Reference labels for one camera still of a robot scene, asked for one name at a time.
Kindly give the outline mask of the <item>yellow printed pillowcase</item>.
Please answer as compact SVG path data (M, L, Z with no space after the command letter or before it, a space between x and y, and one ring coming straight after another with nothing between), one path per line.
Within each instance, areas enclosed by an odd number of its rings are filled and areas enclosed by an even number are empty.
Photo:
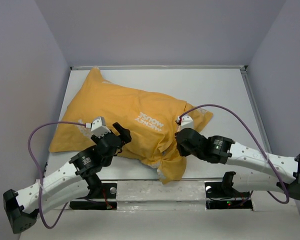
M102 116L110 130L116 122L130 130L132 140L123 147L121 157L140 160L155 169L163 184L179 181L187 159L177 150L175 133L177 118L184 112L189 113L198 132L213 118L210 111L194 109L184 100L114 84L93 68L67 106L49 151L80 152L92 146L92 134L84 124Z

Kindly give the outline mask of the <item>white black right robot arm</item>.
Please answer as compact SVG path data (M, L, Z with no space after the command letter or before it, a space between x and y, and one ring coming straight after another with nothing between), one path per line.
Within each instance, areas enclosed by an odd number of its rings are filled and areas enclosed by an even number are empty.
M225 196L251 191L288 193L300 201L300 154L284 157L247 147L223 136L204 137L192 128L175 134L181 156L193 155L210 164L239 166L250 170L248 174L228 171L220 183Z

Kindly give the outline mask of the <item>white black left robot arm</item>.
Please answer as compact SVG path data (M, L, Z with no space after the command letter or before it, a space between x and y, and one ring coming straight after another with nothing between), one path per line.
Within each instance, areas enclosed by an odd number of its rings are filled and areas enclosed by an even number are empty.
M39 181L20 189L3 193L3 206L12 232L20 234L31 228L38 218L60 205L77 198L94 198L102 191L97 173L112 163L132 140L131 133L118 122L111 131L101 116L91 123L78 123L91 132L94 145L71 157L63 166Z

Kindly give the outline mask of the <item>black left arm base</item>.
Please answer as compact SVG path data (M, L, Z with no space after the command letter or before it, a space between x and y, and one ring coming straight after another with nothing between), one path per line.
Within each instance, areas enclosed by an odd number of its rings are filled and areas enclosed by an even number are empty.
M99 181L96 189L88 189L89 193L70 201L72 210L109 211L117 209L118 182L112 180Z

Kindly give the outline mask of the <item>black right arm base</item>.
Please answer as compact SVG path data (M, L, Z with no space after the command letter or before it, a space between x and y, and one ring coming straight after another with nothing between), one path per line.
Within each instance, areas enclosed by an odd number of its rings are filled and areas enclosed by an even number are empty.
M205 183L207 210L252 210L251 192L240 192L233 188L233 179L237 174L234 171L226 172L222 181Z

